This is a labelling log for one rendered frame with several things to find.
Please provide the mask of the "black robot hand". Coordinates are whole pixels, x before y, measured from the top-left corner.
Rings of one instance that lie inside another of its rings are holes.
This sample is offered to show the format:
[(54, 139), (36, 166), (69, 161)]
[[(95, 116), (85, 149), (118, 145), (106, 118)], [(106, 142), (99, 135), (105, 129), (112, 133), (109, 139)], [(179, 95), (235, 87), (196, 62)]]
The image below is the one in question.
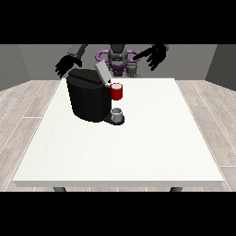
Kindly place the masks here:
[(59, 77), (63, 77), (74, 65), (81, 67), (81, 60), (70, 55), (65, 55), (55, 66), (55, 72)]
[(166, 53), (167, 52), (163, 44), (152, 44), (145, 51), (135, 55), (133, 59), (138, 60), (146, 57), (148, 66), (150, 67), (150, 70), (153, 71), (166, 58)]

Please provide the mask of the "small grey coffee pod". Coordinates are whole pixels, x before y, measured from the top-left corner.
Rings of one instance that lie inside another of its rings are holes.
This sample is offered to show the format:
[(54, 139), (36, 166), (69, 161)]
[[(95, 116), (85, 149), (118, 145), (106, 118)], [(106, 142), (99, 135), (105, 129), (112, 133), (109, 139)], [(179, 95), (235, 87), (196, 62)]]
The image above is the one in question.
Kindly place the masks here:
[(126, 66), (126, 74), (129, 77), (135, 77), (136, 76), (136, 71), (137, 71), (137, 63), (129, 63)]

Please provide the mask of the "pale grey machine lid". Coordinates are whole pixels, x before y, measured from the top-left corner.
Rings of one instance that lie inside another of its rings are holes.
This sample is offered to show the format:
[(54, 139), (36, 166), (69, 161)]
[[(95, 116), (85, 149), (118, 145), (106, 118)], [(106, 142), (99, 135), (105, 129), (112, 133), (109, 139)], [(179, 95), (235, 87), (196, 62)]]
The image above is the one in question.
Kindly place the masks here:
[(98, 72), (103, 84), (107, 84), (112, 79), (112, 74), (110, 73), (104, 61), (96, 63), (95, 69)]

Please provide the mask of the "black coffee machine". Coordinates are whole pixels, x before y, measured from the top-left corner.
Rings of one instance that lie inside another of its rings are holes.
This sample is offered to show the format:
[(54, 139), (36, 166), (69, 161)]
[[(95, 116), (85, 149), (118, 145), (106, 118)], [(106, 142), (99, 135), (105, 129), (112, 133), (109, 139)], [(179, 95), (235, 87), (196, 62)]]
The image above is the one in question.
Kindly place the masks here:
[(93, 123), (102, 121), (113, 125), (124, 123), (124, 115), (121, 122), (112, 121), (110, 92), (112, 82), (103, 84), (96, 70), (72, 69), (68, 73), (66, 84), (75, 116)]

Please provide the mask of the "red pod holder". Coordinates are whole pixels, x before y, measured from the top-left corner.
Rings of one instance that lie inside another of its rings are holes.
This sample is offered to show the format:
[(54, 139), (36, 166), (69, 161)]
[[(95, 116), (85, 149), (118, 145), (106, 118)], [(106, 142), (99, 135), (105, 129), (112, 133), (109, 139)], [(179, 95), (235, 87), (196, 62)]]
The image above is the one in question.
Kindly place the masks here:
[(110, 85), (111, 99), (120, 100), (123, 97), (123, 85), (120, 83), (112, 83)]

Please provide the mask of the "small grey cup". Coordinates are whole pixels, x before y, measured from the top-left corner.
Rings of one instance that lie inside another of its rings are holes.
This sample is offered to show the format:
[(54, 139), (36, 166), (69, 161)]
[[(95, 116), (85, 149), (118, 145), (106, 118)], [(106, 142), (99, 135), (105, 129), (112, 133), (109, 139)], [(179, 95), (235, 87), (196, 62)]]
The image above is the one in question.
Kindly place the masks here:
[(111, 109), (111, 117), (112, 121), (115, 123), (119, 123), (123, 119), (123, 112), (120, 108), (113, 108)]

